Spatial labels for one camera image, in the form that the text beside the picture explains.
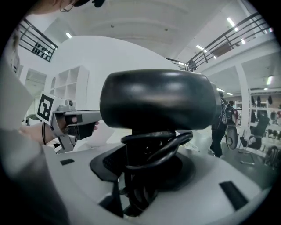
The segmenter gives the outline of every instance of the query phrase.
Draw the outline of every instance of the chair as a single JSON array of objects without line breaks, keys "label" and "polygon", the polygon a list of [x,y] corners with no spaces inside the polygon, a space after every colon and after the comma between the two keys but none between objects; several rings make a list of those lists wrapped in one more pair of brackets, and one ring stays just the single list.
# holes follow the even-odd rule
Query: chair
[{"label": "chair", "polygon": [[[246,150],[247,150],[248,147],[256,149],[256,150],[260,149],[260,147],[262,145],[262,137],[263,137],[263,134],[265,132],[265,129],[266,129],[268,123],[269,123],[269,118],[267,116],[261,116],[257,126],[253,127],[251,129],[252,135],[250,135],[249,139],[246,141],[244,139],[244,137],[240,137],[241,143],[239,145],[239,148],[240,148],[240,146],[242,144],[243,147],[244,147],[244,150],[243,151],[238,150],[238,152],[242,153],[244,155],[250,155],[251,158],[252,158],[252,162],[245,162],[245,161],[241,160],[240,163],[248,164],[248,165],[255,165],[255,161],[254,161],[252,153],[251,152],[246,152]],[[249,145],[249,141],[252,138],[256,138],[256,142]]]}]

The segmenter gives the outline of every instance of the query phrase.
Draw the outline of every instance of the person's arm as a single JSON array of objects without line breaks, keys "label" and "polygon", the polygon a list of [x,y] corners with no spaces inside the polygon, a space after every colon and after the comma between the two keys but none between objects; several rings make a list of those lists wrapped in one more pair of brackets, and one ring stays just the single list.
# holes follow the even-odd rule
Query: person's arm
[{"label": "person's arm", "polygon": [[[19,132],[29,137],[30,139],[39,142],[40,144],[44,144],[43,138],[42,138],[42,122],[32,125],[32,126],[21,126]],[[54,139],[54,134],[52,130],[50,129],[50,126],[46,124],[45,126],[45,142],[48,143],[51,140]]]}]

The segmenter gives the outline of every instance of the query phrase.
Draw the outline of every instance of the white ceiling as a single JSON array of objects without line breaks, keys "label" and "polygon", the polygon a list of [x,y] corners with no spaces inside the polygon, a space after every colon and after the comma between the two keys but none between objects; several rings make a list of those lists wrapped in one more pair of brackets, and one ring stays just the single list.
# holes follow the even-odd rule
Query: white ceiling
[{"label": "white ceiling", "polygon": [[[226,15],[232,12],[232,8],[233,12],[237,10],[232,6],[220,17],[223,23],[215,25],[224,26],[223,29],[213,29],[203,35],[206,40],[202,41],[198,36],[196,43],[187,45],[197,39],[200,30],[229,2],[231,0],[106,0],[101,8],[95,8],[90,1],[69,13],[58,14],[59,20],[55,20],[44,34],[55,43],[66,40],[66,32],[73,36],[114,37],[186,62],[197,50],[197,44],[204,45],[228,29]],[[241,18],[238,15],[233,17],[237,17],[237,22]]]},{"label": "white ceiling", "polygon": [[[246,0],[106,0],[101,8],[89,1],[69,13],[56,14],[44,34],[57,45],[67,40],[67,32],[72,36],[108,36],[187,62],[198,53],[196,45],[205,47],[231,28],[228,17],[237,24],[255,12]],[[278,62],[280,55],[276,53],[244,63],[250,88],[265,88],[271,74],[275,79],[272,88],[280,87]],[[226,92],[241,92],[235,68],[209,79]]]},{"label": "white ceiling", "polygon": [[[250,89],[281,88],[281,53],[273,53],[242,64]],[[266,85],[269,75],[273,80]],[[240,83],[235,67],[220,71],[208,77],[218,88],[233,95],[241,95]]]}]

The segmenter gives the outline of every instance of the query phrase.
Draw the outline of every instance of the white pillar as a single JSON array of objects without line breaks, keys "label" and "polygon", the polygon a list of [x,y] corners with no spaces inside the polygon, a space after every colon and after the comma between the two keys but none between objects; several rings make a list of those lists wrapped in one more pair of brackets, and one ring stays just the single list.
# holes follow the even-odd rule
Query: white pillar
[{"label": "white pillar", "polygon": [[241,95],[242,95],[242,121],[241,121],[241,130],[239,136],[243,134],[243,130],[246,129],[249,125],[250,118],[250,94],[248,88],[248,82],[246,79],[245,72],[241,64],[235,65],[238,79],[240,82]]},{"label": "white pillar", "polygon": [[23,84],[23,85],[25,85],[25,80],[26,80],[26,76],[27,76],[27,73],[28,73],[28,67],[27,66],[24,66],[23,68],[22,68],[22,72],[21,72],[21,74],[19,75],[19,80],[21,81],[21,83]]}]

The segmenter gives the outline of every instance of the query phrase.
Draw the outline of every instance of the balcony railing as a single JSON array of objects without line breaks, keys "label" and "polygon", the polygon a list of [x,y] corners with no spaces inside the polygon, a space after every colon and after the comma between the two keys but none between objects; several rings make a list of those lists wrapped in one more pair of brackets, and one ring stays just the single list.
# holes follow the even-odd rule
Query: balcony railing
[{"label": "balcony railing", "polygon": [[21,33],[19,45],[50,62],[58,46],[27,19],[24,19],[19,27]]},{"label": "balcony railing", "polygon": [[188,69],[191,71],[197,70],[200,65],[215,60],[217,57],[245,44],[259,35],[268,33],[269,31],[267,30],[269,28],[270,27],[259,13],[250,15],[191,58],[186,63]]}]

